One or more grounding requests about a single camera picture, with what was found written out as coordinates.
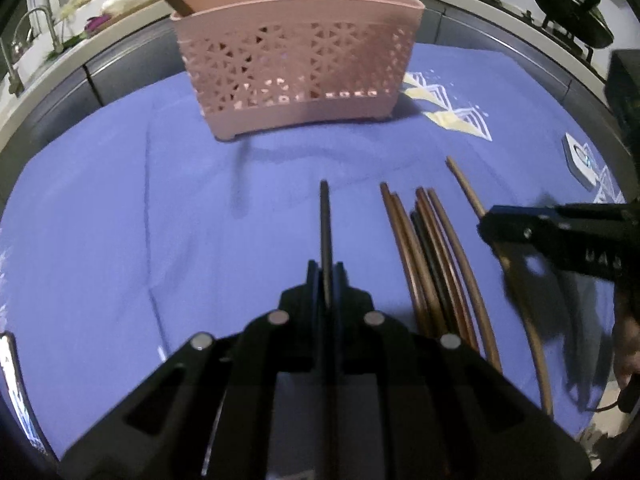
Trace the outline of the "light brown wooden chopstick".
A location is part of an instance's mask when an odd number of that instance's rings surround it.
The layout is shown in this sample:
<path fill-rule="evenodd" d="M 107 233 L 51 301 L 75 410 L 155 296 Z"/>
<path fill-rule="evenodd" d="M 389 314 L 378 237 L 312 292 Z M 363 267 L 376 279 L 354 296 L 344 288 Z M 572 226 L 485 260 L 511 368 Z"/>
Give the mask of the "light brown wooden chopstick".
<path fill-rule="evenodd" d="M 462 188 L 462 191 L 468 199 L 468 202 L 474 210 L 477 218 L 482 220 L 486 214 L 486 209 L 470 185 L 469 180 L 465 177 L 464 173 L 451 156 L 446 157 L 446 165 L 458 181 L 460 188 Z M 498 258 L 503 270 L 503 276 L 506 279 L 506 286 L 508 286 L 515 305 L 518 307 L 518 313 L 521 315 L 530 353 L 532 354 L 536 370 L 541 408 L 551 419 L 554 419 L 552 388 L 547 360 L 544 355 L 544 345 L 542 344 L 542 340 L 535 325 L 532 308 L 530 307 L 524 286 L 520 282 L 522 272 L 516 265 L 515 259 L 508 255 L 503 244 L 490 243 L 489 246 Z"/>

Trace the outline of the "dark wooden chopstick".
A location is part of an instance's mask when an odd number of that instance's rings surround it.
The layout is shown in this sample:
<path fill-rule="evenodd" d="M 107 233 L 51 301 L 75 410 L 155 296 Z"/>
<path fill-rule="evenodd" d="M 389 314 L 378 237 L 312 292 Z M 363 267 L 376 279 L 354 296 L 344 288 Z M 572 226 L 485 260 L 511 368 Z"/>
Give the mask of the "dark wooden chopstick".
<path fill-rule="evenodd" d="M 331 232 L 331 207 L 329 183 L 326 180 L 320 182 L 320 244 L 321 244 L 321 266 L 323 274 L 324 301 L 328 309 L 333 304 L 332 285 L 332 232 Z"/>
<path fill-rule="evenodd" d="M 448 288 L 444 280 L 442 268 L 437 260 L 435 245 L 431 239 L 430 233 L 428 232 L 427 225 L 417 209 L 410 214 L 410 218 L 413 227 L 416 230 L 416 235 L 420 240 L 420 245 L 422 252 L 424 253 L 428 270 L 430 270 L 431 273 L 446 329 L 448 332 L 457 333 L 458 326 L 456 318 L 454 317 L 454 310 L 452 310 Z"/>

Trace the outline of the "chrome kitchen faucet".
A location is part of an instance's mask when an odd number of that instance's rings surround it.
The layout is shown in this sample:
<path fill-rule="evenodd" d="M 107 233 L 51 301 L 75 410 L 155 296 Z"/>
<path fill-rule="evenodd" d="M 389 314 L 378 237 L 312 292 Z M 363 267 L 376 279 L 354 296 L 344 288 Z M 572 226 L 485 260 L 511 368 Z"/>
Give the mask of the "chrome kitchen faucet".
<path fill-rule="evenodd" d="M 24 23 L 29 22 L 30 17 L 37 13 L 42 13 L 44 20 L 46 21 L 53 54 L 58 56 L 64 51 L 61 37 L 58 36 L 54 27 L 51 9 L 48 6 L 34 6 L 32 9 L 25 12 L 17 21 L 9 45 L 6 46 L 4 41 L 1 41 L 1 54 L 3 62 L 6 63 L 6 70 L 8 71 L 9 78 L 9 94 L 12 94 L 12 96 L 20 96 L 25 90 L 20 73 L 16 68 L 16 64 L 32 46 L 35 39 L 35 33 L 34 26 L 32 25 L 30 25 L 29 29 L 26 30 L 26 34 L 24 36 L 21 36 L 21 30 Z"/>

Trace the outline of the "purple printed tablecloth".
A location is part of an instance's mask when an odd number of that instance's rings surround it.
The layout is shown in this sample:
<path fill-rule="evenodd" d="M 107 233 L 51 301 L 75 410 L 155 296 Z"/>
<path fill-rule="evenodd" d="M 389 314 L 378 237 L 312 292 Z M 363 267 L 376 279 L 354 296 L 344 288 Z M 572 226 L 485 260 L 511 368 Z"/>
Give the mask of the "purple printed tablecloth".
<path fill-rule="evenodd" d="M 239 333 L 319 255 L 319 184 L 334 256 L 405 323 L 410 296 L 380 187 L 406 206 L 434 188 L 471 263 L 503 373 L 538 386 L 501 266 L 449 170 L 485 206 L 623 203 L 603 158 L 585 188 L 563 141 L 594 143 L 506 55 L 417 44 L 387 122 L 220 142 L 178 74 L 101 108 L 24 168 L 1 218 L 1 325 L 15 336 L 36 419 L 56 454 L 197 332 Z"/>

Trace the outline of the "black lidded wok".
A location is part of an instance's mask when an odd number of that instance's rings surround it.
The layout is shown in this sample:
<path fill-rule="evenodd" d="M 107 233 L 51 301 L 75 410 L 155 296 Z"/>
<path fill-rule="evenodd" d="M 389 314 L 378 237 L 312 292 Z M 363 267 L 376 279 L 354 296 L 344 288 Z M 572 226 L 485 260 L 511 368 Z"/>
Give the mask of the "black lidded wok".
<path fill-rule="evenodd" d="M 593 49 L 604 49 L 614 41 L 598 5 L 601 0 L 535 0 L 544 14 L 542 27 L 550 23 Z"/>

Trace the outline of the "pink plastic utensil basket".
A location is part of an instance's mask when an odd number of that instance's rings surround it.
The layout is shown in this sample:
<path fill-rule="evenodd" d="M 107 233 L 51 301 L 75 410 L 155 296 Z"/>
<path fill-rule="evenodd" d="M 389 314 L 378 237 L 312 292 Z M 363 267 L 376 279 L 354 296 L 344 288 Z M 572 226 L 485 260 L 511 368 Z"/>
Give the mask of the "pink plastic utensil basket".
<path fill-rule="evenodd" d="M 384 119 L 422 22 L 420 0 L 184 0 L 171 14 L 214 137 Z"/>

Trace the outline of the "smartphone with lit screen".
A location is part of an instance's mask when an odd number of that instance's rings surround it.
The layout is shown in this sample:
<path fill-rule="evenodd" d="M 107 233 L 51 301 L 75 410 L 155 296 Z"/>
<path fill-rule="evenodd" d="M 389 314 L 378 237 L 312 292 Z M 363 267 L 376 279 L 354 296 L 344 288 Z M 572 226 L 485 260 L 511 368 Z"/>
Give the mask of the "smartphone with lit screen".
<path fill-rule="evenodd" d="M 18 360 L 14 335 L 10 332 L 1 334 L 1 376 L 10 404 L 29 444 L 44 456 L 50 456 L 50 446 L 37 422 L 32 404 L 26 391 L 20 361 Z"/>

